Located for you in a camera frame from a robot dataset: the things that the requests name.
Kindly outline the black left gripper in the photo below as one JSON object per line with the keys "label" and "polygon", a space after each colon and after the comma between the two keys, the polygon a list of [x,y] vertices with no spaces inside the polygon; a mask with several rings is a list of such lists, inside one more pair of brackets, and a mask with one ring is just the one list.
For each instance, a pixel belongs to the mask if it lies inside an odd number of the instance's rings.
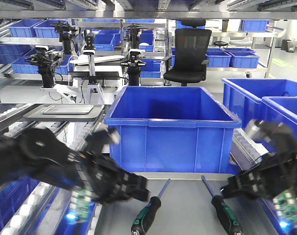
{"label": "black left gripper", "polygon": [[84,186],[72,191],[72,223],[87,222],[91,202],[110,204],[129,198],[148,201],[147,178],[123,170],[115,160],[102,154],[105,145],[119,142],[120,135],[115,128],[96,131],[86,137],[80,150],[83,163],[79,165]]}

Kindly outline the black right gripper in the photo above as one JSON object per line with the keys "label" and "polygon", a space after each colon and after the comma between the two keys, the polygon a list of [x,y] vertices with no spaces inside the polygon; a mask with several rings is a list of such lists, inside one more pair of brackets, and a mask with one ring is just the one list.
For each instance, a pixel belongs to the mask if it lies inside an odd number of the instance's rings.
{"label": "black right gripper", "polygon": [[228,178],[224,198],[245,196],[272,201],[281,230],[297,233],[297,153],[266,154],[248,171]]}

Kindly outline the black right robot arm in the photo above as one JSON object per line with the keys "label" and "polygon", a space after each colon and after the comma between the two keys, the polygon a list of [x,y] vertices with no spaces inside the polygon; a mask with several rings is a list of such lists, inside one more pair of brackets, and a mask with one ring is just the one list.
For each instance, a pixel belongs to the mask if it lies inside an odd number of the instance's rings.
{"label": "black right robot arm", "polygon": [[228,179],[224,198],[244,195],[273,202],[281,229],[297,235],[297,139],[292,129],[278,122],[252,119],[245,129],[253,140],[263,139],[270,150],[250,169]]}

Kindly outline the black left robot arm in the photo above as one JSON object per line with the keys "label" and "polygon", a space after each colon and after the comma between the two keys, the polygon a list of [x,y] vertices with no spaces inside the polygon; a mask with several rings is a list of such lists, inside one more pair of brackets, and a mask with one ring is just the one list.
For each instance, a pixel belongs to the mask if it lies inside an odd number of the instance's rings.
{"label": "black left robot arm", "polygon": [[91,202],[105,205],[131,198],[146,202],[147,179],[102,153],[106,144],[119,142],[115,128],[89,134],[79,150],[66,146],[47,128],[28,129],[16,138],[0,136],[0,186],[28,176],[69,190],[75,222],[86,221]]}

